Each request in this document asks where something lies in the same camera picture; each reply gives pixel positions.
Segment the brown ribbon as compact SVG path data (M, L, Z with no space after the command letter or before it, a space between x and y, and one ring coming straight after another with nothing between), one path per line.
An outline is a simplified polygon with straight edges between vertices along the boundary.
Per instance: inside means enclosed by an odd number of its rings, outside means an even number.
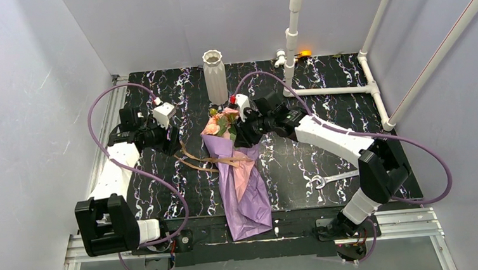
M219 163L219 164L229 165L229 166L232 166L234 168L240 167L240 165L242 163L245 163L245 162L247 164L254 164L254 161L252 159L246 157L246 156L244 156L244 157L226 157L226 158L196 157L196 156L194 156L194 155L192 155L191 153L188 152L184 142L180 141L180 143L181 143L181 150L180 151L182 152L182 154L186 158L191 159L191 160L195 160L197 162L212 163L212 164ZM177 154L174 154L173 157L176 160L178 160L180 163L185 164L185 166L187 166L189 168L192 168L192 169L195 169L197 171L213 172L213 173L218 173L219 172L219 170L216 170L216 169L213 169L213 168L205 168L205 167L201 167L201 166L196 166L196 165L192 164L191 162L188 162L187 160L185 160L183 157L180 157Z

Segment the white ribbed vase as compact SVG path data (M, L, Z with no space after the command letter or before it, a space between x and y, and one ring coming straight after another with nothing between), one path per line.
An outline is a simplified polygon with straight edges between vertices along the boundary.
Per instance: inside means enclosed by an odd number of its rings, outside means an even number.
M203 54L202 59L203 75L210 102L214 105L223 105L227 102L229 94L222 54L215 49L208 50Z

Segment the purple flower bouquet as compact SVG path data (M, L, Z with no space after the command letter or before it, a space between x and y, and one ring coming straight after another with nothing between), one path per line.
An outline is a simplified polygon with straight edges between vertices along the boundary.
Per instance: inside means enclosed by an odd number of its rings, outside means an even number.
M201 133L212 163L219 171L219 191L234 241L272 229L271 202L267 185L258 171L259 146L236 148L232 124L239 112L226 107L210 111Z

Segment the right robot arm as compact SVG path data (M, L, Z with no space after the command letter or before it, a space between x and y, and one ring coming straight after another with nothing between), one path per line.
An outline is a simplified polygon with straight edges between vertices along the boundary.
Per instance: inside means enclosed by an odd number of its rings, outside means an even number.
M315 228L320 239L353 235L380 206L388 203L412 173L405 153L395 139L369 139L321 120L305 108L290 108L275 93L254 101L246 95L229 99L229 107L239 112L233 122L235 146L253 147L263 135L274 132L296 142L310 144L338 155L358 170L359 189L330 222Z

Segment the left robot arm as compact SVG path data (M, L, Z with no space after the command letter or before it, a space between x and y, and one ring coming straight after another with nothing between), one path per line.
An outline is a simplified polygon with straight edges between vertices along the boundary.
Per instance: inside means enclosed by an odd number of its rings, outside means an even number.
M75 218L86 253L91 257L135 250L160 238L157 219L137 220L125 195L132 169L145 148L172 156L180 149L177 127L171 125L176 112L161 103L152 113L146 108L125 108L111 131L102 168L90 197L75 206Z

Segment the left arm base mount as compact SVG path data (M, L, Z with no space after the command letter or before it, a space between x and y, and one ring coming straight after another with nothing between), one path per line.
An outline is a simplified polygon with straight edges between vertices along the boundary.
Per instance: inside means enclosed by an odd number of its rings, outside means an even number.
M182 230L172 240L164 243L159 243L152 246L141 247L132 251L133 255L148 255L148 254L166 254L166 253L185 253L193 250L193 231L191 229Z

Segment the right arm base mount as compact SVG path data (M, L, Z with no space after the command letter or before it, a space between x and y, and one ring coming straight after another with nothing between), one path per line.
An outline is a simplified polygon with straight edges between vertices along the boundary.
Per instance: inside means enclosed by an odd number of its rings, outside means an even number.
M318 219L313 234L319 241L334 242L342 262L358 264L372 254L381 231L376 216L371 215L361 224L341 218Z

